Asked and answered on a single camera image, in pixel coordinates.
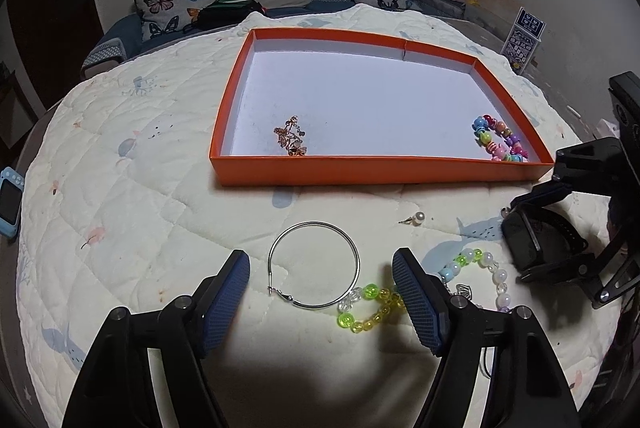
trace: sofa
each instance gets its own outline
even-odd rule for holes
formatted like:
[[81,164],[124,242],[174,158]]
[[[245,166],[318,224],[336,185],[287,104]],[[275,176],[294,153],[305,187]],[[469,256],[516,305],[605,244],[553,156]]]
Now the sofa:
[[[266,15],[270,18],[282,18],[300,14],[331,13],[348,9],[353,7],[354,4],[353,0],[311,0],[304,7],[267,9]],[[420,10],[432,16],[450,16],[438,8],[421,3],[420,0],[416,1],[412,9]],[[138,14],[129,14],[113,24],[82,63],[81,79],[85,80],[100,72],[108,71],[125,60],[149,53],[169,43],[180,41],[196,34],[215,31],[201,31],[197,28],[190,28],[184,32],[162,34],[143,41],[142,26],[143,21]]]

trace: device screen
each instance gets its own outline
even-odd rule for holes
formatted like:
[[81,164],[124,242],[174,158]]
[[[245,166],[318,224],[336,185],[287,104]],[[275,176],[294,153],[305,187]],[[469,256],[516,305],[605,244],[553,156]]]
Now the device screen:
[[22,192],[8,180],[0,185],[0,218],[11,225],[16,223]]

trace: metal bolt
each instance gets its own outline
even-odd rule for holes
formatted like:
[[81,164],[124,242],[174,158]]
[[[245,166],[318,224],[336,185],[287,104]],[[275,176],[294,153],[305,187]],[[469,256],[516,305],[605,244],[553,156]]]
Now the metal bolt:
[[528,320],[533,316],[533,312],[526,305],[519,305],[516,307],[516,314],[523,320]]
[[116,307],[113,311],[109,313],[109,318],[111,320],[121,320],[127,315],[126,307]]
[[174,305],[178,307],[178,309],[186,309],[189,305],[191,305],[191,296],[178,296],[174,300]]
[[454,294],[450,299],[451,305],[458,309],[464,309],[467,305],[469,305],[469,300],[467,300],[464,296],[460,296],[459,294]]

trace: blue bead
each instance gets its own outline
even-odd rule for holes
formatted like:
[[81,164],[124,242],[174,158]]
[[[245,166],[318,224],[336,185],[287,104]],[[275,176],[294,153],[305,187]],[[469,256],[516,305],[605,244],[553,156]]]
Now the blue bead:
[[453,270],[449,267],[443,267],[438,273],[447,282],[453,280]]
[[479,127],[482,127],[486,130],[488,126],[489,126],[489,122],[482,116],[478,116],[473,124],[474,130],[477,130]]

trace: colorful beaded bracelet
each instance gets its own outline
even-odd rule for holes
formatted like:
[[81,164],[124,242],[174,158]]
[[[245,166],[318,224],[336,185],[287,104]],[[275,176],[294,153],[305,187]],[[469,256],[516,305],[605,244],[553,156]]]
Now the colorful beaded bracelet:
[[508,313],[511,296],[507,294],[507,284],[505,283],[507,280],[507,272],[500,268],[500,264],[494,260],[494,256],[488,251],[482,252],[482,249],[463,249],[455,259],[438,272],[442,283],[447,285],[460,273],[460,270],[465,267],[465,265],[472,264],[473,262],[477,262],[480,267],[487,268],[489,272],[494,275],[495,290],[498,294],[498,297],[495,299],[495,306],[500,312]]
[[[529,153],[522,148],[520,138],[515,135],[503,121],[496,121],[488,114],[485,114],[484,116],[478,116],[471,127],[474,129],[480,144],[492,155],[492,161],[528,161]],[[505,147],[502,143],[497,144],[492,141],[491,134],[488,132],[489,129],[503,138],[507,146]]]
[[[359,302],[363,298],[365,300],[377,299],[382,305],[380,305],[378,312],[361,322],[356,320],[349,311],[354,303]],[[351,332],[354,332],[354,334],[359,334],[362,331],[370,331],[391,312],[393,307],[397,307],[402,312],[406,310],[404,302],[397,291],[386,288],[380,289],[380,287],[374,283],[370,283],[365,286],[364,289],[362,287],[354,287],[351,293],[338,303],[338,312],[340,313],[338,315],[338,325],[343,329],[351,329]]]

